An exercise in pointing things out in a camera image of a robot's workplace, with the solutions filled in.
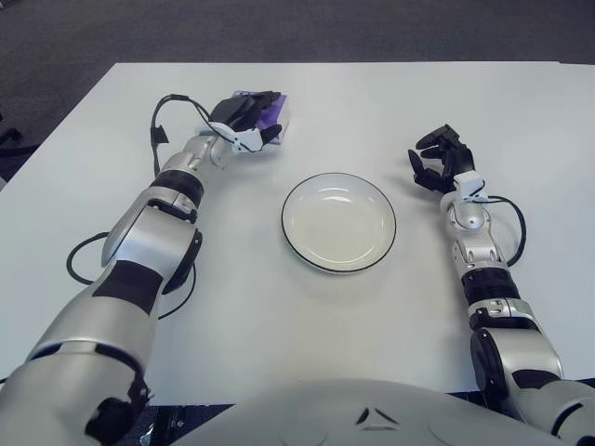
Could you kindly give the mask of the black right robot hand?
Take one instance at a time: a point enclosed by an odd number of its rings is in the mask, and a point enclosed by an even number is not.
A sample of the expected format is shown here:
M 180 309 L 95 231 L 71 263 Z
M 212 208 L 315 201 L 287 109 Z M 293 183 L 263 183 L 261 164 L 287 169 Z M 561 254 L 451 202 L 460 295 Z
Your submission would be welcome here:
M 428 133 L 407 153 L 416 184 L 442 194 L 456 189 L 456 175 L 475 169 L 471 150 L 460 141 L 459 134 L 450 125 L 443 125 Z M 439 160 L 442 170 L 425 167 L 424 159 Z

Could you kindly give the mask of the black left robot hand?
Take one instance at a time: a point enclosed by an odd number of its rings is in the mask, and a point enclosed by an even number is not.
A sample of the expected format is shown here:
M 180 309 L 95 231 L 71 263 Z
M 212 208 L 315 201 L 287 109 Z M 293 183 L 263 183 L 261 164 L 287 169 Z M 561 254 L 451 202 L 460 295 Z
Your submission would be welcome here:
M 284 116 L 286 100 L 287 96 L 277 91 L 238 90 L 215 106 L 209 122 L 235 132 L 257 129 L 264 145 L 280 145 L 288 123 Z

